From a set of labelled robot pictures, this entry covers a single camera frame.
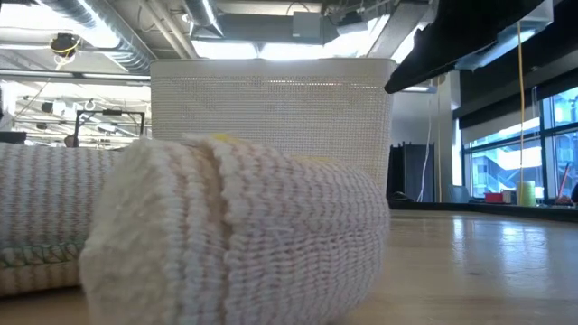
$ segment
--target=ceiling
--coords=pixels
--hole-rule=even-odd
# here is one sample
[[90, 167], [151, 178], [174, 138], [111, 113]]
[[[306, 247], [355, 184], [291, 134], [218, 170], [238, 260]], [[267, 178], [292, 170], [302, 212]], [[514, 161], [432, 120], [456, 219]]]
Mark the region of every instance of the ceiling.
[[[70, 0], [86, 3], [105, 3], [106, 0]], [[162, 33], [154, 18], [142, 8], [143, 3], [156, 1], [172, 17], [172, 26], [176, 26], [183, 37], [191, 39], [190, 19], [186, 15], [182, 0], [108, 0], [111, 10], [108, 12], [105, 23], [120, 22], [130, 34], [132, 44], [141, 44], [141, 49], [148, 51], [150, 58], [179, 59], [190, 57], [178, 41], [171, 25], [162, 22], [162, 28], [168, 30], [172, 42]], [[4, 1], [0, 12], [0, 69], [10, 70], [56, 70], [77, 72], [98, 72], [126, 74], [127, 69], [114, 59], [110, 52], [101, 51], [104, 46], [89, 42], [85, 35], [86, 28], [82, 28], [74, 19], [66, 18], [53, 11], [47, 5], [10, 5]], [[192, 49], [197, 57], [209, 59], [251, 59], [262, 58], [270, 60], [287, 59], [316, 59], [322, 57], [384, 57], [402, 60], [413, 47], [413, 33], [417, 26], [431, 19], [432, 9], [428, 1], [399, 1], [399, 0], [307, 0], [306, 2], [266, 1], [266, 0], [214, 0], [219, 13], [237, 17], [250, 23], [251, 17], [256, 15], [274, 15], [284, 19], [299, 12], [324, 13], [329, 22], [337, 29], [344, 14], [360, 8], [364, 18], [364, 28], [356, 32], [336, 37], [324, 44], [278, 44], [274, 42], [229, 42], [227, 40], [193, 41]], [[60, 58], [55, 59], [50, 49], [50, 41], [57, 33], [72, 33], [79, 35], [82, 42], [77, 48], [79, 51], [74, 60], [59, 67]], [[16, 104], [13, 115], [16, 115], [13, 130], [24, 130], [29, 138], [38, 143], [53, 144], [61, 142], [65, 135], [74, 133], [74, 117], [69, 112], [82, 109], [88, 102], [96, 104], [94, 109], [114, 108], [132, 112], [145, 112], [146, 124], [150, 125], [150, 88], [146, 85], [137, 86], [118, 83], [114, 85], [87, 84], [83, 79], [72, 78], [70, 82], [46, 78], [7, 79], [3, 81], [3, 91], [9, 89], [11, 98]], [[68, 113], [58, 115], [47, 114], [41, 110], [42, 103], [59, 101], [59, 105], [68, 106]], [[101, 138], [112, 139], [113, 143], [123, 143], [134, 138], [135, 121], [129, 116], [100, 116], [83, 115], [85, 125], [81, 127], [81, 143], [95, 146]], [[40, 121], [48, 127], [43, 130], [37, 126]], [[98, 123], [117, 123], [116, 132], [103, 131]]]

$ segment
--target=knitted texture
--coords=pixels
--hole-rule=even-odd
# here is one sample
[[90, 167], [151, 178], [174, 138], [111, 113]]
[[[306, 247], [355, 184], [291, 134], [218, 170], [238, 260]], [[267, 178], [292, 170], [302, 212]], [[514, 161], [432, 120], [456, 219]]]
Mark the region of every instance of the knitted texture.
[[93, 202], [117, 157], [0, 144], [0, 296], [79, 284]]
[[351, 167], [240, 141], [141, 140], [109, 175], [81, 254], [91, 318], [326, 323], [378, 275], [387, 214]]

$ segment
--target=white mesh basket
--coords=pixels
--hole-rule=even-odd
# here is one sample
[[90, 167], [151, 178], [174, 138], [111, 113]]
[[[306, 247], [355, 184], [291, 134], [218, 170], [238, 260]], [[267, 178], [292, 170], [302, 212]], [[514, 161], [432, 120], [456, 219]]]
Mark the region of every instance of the white mesh basket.
[[395, 63], [376, 59], [162, 60], [153, 134], [225, 133], [285, 153], [353, 164], [386, 184]]

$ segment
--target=woven fabric roll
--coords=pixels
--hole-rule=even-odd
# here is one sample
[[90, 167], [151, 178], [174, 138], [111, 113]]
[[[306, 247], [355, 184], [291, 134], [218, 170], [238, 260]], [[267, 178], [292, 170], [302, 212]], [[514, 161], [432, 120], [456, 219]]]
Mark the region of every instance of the woven fabric roll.
[[379, 273], [387, 214], [354, 168], [240, 141], [139, 141], [109, 175], [81, 254], [91, 318], [335, 320]]
[[93, 203], [119, 156], [0, 144], [0, 296], [79, 284]]

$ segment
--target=wooden table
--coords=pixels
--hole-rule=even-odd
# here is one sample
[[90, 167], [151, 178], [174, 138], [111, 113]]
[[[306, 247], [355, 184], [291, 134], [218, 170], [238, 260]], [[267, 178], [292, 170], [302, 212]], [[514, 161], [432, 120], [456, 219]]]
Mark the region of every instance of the wooden table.
[[[578, 225], [396, 211], [384, 273], [339, 325], [578, 324]], [[80, 290], [0, 300], [0, 324], [88, 324]]]

